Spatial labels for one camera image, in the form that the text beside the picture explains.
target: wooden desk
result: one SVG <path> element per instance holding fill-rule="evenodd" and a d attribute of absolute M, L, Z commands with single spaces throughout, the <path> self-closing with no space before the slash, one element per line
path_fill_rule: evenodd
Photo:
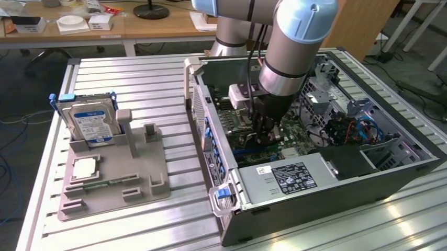
<path fill-rule="evenodd" d="M 104 3 L 109 7 L 122 8 L 124 13 L 126 13 L 112 17 L 113 28 L 110 31 L 89 31 L 59 35 L 55 20 L 59 18 L 59 13 L 67 12 L 70 8 L 62 6 L 46 8 L 41 2 L 27 2 L 25 9 L 29 14 L 42 16 L 50 22 L 46 23 L 43 33 L 18 34 L 14 31 L 0 36 L 0 49 L 121 44 L 124 45 L 126 56 L 134 56 L 136 43 L 206 41 L 214 39 L 214 32 L 196 31 L 189 18 L 189 10 L 181 9 L 192 9 L 190 2 L 166 2 L 170 5 L 165 6 L 170 14 L 160 20 L 145 20 L 133 15 L 133 8 L 141 4 L 144 3 Z"/>

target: black lamp base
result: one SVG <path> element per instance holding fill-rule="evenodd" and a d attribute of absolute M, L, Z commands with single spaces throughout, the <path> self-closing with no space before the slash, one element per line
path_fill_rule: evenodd
<path fill-rule="evenodd" d="M 133 14 L 144 19 L 161 19 L 169 15 L 169 10 L 160 5 L 152 5 L 150 10 L 148 4 L 144 4 L 133 8 Z"/>

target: white sticker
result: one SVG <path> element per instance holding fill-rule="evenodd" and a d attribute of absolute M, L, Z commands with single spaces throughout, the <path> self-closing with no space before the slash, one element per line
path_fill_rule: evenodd
<path fill-rule="evenodd" d="M 100 35 L 100 38 L 121 38 L 121 35 Z"/>
<path fill-rule="evenodd" d="M 109 141 L 113 137 L 110 127 L 104 123 L 105 112 L 90 111 L 74 114 L 74 120 L 84 136 L 90 143 Z"/>
<path fill-rule="evenodd" d="M 268 174 L 272 172 L 272 167 L 270 166 L 256 167 L 256 171 L 258 175 Z"/>

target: hard drive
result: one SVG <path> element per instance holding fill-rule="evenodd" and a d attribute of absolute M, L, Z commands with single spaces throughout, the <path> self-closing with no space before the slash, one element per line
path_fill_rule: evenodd
<path fill-rule="evenodd" d="M 113 135 L 122 133 L 116 121 L 116 94 L 49 96 L 50 105 L 62 117 L 72 140 L 85 140 L 89 147 L 113 144 Z"/>

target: white box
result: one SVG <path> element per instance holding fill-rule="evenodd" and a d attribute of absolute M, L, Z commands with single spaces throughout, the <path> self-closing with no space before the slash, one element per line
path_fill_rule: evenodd
<path fill-rule="evenodd" d="M 378 33 L 366 56 L 376 56 L 376 55 L 378 55 L 380 54 L 380 48 L 384 47 L 386 41 L 388 41 L 388 37 L 382 33 Z"/>
<path fill-rule="evenodd" d="M 11 23 L 18 33 L 42 33 L 46 26 L 42 17 L 11 17 Z"/>
<path fill-rule="evenodd" d="M 90 31 L 86 21 L 78 16 L 65 16 L 57 21 L 58 32 L 61 35 Z"/>
<path fill-rule="evenodd" d="M 110 30 L 113 26 L 112 18 L 109 15 L 92 16 L 88 21 L 90 30 Z"/>

